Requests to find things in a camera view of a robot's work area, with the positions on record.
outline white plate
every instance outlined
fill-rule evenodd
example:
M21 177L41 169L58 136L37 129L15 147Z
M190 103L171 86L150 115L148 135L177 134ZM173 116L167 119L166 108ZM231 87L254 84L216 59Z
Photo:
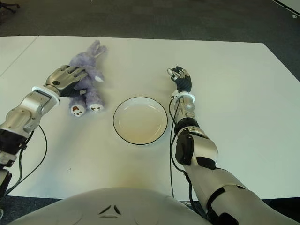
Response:
M132 144L154 142L164 133L168 123L163 106L149 97L133 97L119 105L113 115L118 135Z

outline plate rim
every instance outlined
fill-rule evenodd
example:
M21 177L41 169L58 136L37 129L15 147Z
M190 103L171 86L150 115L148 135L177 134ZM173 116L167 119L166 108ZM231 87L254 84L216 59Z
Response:
M163 110L164 110L164 112L165 112L166 125L165 125L165 129L164 129L164 131L162 132L162 134L161 134L157 139L155 139L154 141L148 142L148 143L144 143L144 144L132 143L132 142L127 141L126 139L124 139L124 138L117 132L117 129L116 129L115 125L114 125L114 116L115 116L115 114L116 114L116 111L118 110L118 108L120 107L120 105L122 105L124 102L126 102L126 101L128 101L128 100L130 100L130 99L132 99L132 98L149 98L149 99L151 99L151 100L157 102L158 104L160 104L157 100L155 100L155 99L153 99L153 98L151 98L151 97L146 97L146 96L135 96L135 97L130 97L130 98L124 100L123 102L121 102L121 103L118 105L118 107L115 109L115 111L114 111L114 113L113 113L113 117L112 117L112 125L113 125L113 128L114 128L115 132L118 134L118 136L119 136L120 138L122 138L124 141L126 141L126 142L128 142L128 143L130 143L130 144L135 144L135 145L146 145L146 144L153 143L153 142L155 142L156 140L158 140L158 139L165 133L165 130L166 130L167 127L168 127L168 114L167 114L165 108L164 108L161 104L160 104L160 106L163 108Z

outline stuffed bunny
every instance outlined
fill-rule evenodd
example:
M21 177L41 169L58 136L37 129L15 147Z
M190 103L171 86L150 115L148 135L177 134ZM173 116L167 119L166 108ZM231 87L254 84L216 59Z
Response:
M99 112L104 109L104 102L98 90L93 86L93 81L103 82L104 77L101 71L96 68L96 57L106 51L105 46L100 46L100 41L96 40L87 49L76 55L71 62L70 66L84 68L88 76L83 78L74 88L76 90L86 90L86 93L71 98L70 110L76 117L81 117L86 109L91 109L94 112Z

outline bunny ear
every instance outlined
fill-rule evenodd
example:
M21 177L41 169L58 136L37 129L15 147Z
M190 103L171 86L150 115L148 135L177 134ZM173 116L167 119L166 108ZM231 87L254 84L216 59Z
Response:
M105 46L99 46L99 48L96 50L95 57L101 55L101 54L104 53L105 51L106 51L106 47L105 47Z
M97 55L97 50L99 47L100 47L100 41L96 40L91 44L91 46L86 50L86 52L87 54L95 57Z

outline robot forearm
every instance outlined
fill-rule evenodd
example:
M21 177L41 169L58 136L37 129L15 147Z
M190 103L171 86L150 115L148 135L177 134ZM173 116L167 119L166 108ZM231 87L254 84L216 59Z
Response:
M11 173L3 168L12 166L16 154L26 147L30 133L38 127L42 116L59 104L59 96L80 95L73 87L86 75L82 68L64 65L48 77L44 87L32 88L32 92L7 114L0 125L0 197L11 178Z
M197 198L209 221L217 225L268 225L298 224L266 205L255 193L248 190L230 172L216 168L216 145L200 129L194 113L195 97L190 93L190 77L186 70L169 69L171 79L180 79L175 100L175 157L187 172Z

